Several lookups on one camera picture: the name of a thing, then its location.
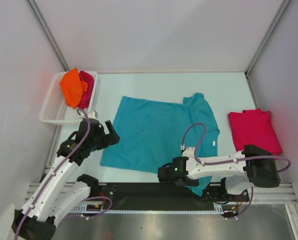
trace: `white basket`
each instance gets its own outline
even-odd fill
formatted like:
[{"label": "white basket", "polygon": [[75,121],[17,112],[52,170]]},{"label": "white basket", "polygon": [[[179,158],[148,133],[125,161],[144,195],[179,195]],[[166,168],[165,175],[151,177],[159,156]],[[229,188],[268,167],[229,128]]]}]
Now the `white basket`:
[{"label": "white basket", "polygon": [[[59,72],[52,79],[39,115],[40,120],[44,123],[63,125],[81,122],[81,118],[79,118],[79,115],[77,114],[77,109],[73,109],[66,104],[65,97],[60,87],[60,81],[63,79],[65,73],[67,72]],[[95,96],[98,74],[95,71],[86,71],[86,73],[94,78],[91,99],[87,109],[87,111],[90,112]]]}]

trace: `white tabletop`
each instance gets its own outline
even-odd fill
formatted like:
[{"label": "white tabletop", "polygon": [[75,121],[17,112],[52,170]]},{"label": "white tabletop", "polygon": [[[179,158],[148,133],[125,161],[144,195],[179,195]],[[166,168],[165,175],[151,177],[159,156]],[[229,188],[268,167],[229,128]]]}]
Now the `white tabletop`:
[{"label": "white tabletop", "polygon": [[[242,72],[100,74],[92,109],[98,112],[102,124],[106,120],[113,123],[123,96],[180,104],[183,97],[191,97],[194,93],[203,93],[213,110],[220,129],[218,155],[234,153],[236,150],[227,115],[255,109]],[[58,147],[78,127],[78,124],[64,125]],[[82,174],[91,175],[100,182],[158,182],[157,175],[153,173],[100,166],[102,153],[102,150],[92,152],[68,182],[75,182]]]}]

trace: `white wall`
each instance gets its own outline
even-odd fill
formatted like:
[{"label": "white wall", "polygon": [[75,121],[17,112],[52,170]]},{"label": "white wall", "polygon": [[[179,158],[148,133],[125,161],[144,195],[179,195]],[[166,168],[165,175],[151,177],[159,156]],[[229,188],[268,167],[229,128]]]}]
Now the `white wall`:
[{"label": "white wall", "polygon": [[298,0],[293,1],[250,76],[259,106],[272,112],[283,154],[292,160],[284,182],[298,199]]},{"label": "white wall", "polygon": [[26,2],[0,1],[0,214],[11,203],[21,207],[42,171],[54,127],[39,111],[60,71]]},{"label": "white wall", "polygon": [[36,0],[70,68],[245,72],[282,0]]}]

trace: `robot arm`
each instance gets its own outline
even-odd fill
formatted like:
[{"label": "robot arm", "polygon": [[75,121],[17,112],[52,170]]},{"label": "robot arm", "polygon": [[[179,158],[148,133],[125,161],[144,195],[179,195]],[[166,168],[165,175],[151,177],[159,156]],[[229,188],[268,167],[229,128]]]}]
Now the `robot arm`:
[{"label": "robot arm", "polygon": [[98,192],[98,180],[86,174],[78,177],[71,189],[59,197],[61,188],[70,175],[82,164],[91,152],[117,144],[120,137],[116,134],[110,121],[106,121],[109,134],[105,134],[104,127],[96,118],[94,111],[88,113],[90,130],[79,148],[64,162],[86,135],[87,119],[84,118],[79,130],[73,132],[64,141],[57,152],[49,173],[44,177],[33,196],[15,210],[12,229],[16,233],[20,226],[19,236],[26,240],[48,240],[56,231],[61,220],[82,200]]},{"label": "robot arm", "polygon": [[194,156],[194,147],[188,147],[182,157],[176,157],[168,166],[160,167],[158,178],[161,183],[175,183],[179,186],[199,185],[199,178],[220,176],[223,178],[225,194],[239,195],[245,189],[275,188],[280,180],[275,160],[268,157],[257,160],[237,161],[237,159],[254,156],[272,156],[272,153],[254,145],[244,146],[244,151],[231,155],[201,157],[200,162]]}]

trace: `folded red shirt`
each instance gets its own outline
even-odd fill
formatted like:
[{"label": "folded red shirt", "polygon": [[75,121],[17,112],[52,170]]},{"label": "folded red shirt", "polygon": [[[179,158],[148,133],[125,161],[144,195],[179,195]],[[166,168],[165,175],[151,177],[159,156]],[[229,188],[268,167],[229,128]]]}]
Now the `folded red shirt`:
[{"label": "folded red shirt", "polygon": [[78,105],[79,108],[84,109],[89,107],[91,95],[93,94],[95,80],[93,76],[91,76],[85,71],[80,71],[79,77],[81,82],[85,82],[87,84],[87,89],[85,92],[83,92],[81,101]]},{"label": "folded red shirt", "polygon": [[253,144],[274,155],[283,152],[275,130],[271,124],[270,111],[244,110],[228,114],[233,144],[236,151],[244,150],[245,145]]}]

